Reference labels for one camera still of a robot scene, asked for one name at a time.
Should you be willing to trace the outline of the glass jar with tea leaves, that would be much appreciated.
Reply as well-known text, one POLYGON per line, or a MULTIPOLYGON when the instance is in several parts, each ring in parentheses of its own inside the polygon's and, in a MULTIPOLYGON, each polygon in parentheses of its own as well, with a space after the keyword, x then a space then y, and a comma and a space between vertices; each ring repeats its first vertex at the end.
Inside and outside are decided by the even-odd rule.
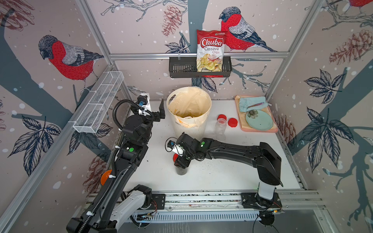
POLYGON ((218 141, 225 141, 225 130, 226 130, 227 122, 224 118, 219 118, 215 125, 215 136, 218 141))

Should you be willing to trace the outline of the red jar lid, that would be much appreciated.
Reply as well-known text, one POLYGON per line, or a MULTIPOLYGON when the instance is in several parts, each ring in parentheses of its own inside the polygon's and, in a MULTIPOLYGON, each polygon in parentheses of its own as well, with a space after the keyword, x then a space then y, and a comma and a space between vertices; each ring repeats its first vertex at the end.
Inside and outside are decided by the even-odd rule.
POLYGON ((227 120, 227 117, 226 117, 226 115, 224 115, 224 114, 220 114, 220 115, 218 115, 218 117, 217 117, 217 120, 219 120, 219 119, 227 120))
POLYGON ((237 119, 235 119, 235 118, 230 118, 229 120, 228 120, 228 125, 231 127, 231 128, 235 128, 235 127, 237 127, 237 125, 238 125, 238 120, 237 119))

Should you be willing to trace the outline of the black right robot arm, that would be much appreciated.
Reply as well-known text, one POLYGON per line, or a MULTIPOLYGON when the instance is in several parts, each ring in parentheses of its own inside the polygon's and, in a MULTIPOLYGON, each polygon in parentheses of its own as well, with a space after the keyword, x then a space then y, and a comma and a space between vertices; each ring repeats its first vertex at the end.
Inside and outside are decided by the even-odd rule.
POLYGON ((244 208, 266 211, 270 208, 282 208, 282 203, 275 192, 281 182, 281 157, 265 142, 258 146, 240 146, 223 143, 211 138, 197 140, 182 133, 173 141, 165 142, 165 149, 175 153, 174 165, 185 170, 192 160, 223 159, 250 165, 257 169, 260 179, 256 193, 244 193, 241 196, 244 208))

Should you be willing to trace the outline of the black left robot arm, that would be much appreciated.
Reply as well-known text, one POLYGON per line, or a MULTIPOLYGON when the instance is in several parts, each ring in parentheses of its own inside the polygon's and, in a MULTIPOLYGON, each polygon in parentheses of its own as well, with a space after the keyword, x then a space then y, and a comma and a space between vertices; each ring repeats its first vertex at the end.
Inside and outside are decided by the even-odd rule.
POLYGON ((124 134, 124 139, 111 161, 112 170, 98 195, 80 217, 73 217, 66 230, 69 233, 116 233, 120 227, 140 209, 152 203, 152 190, 137 185, 129 196, 117 204, 123 190, 140 166, 148 150, 154 122, 166 117, 164 102, 157 112, 148 107, 146 95, 137 102, 119 101, 113 109, 113 121, 124 134))

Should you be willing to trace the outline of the red-lidded glass jar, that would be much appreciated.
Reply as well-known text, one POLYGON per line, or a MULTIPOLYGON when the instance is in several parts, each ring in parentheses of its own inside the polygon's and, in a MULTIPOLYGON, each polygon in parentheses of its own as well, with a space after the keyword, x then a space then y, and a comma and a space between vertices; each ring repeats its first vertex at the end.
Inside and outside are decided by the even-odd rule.
POLYGON ((185 175, 187 173, 188 169, 187 168, 182 168, 181 166, 179 166, 177 164, 176 160, 177 160, 178 157, 179 157, 179 155, 176 154, 176 153, 173 155, 173 162, 174 162, 176 173, 178 175, 185 175))

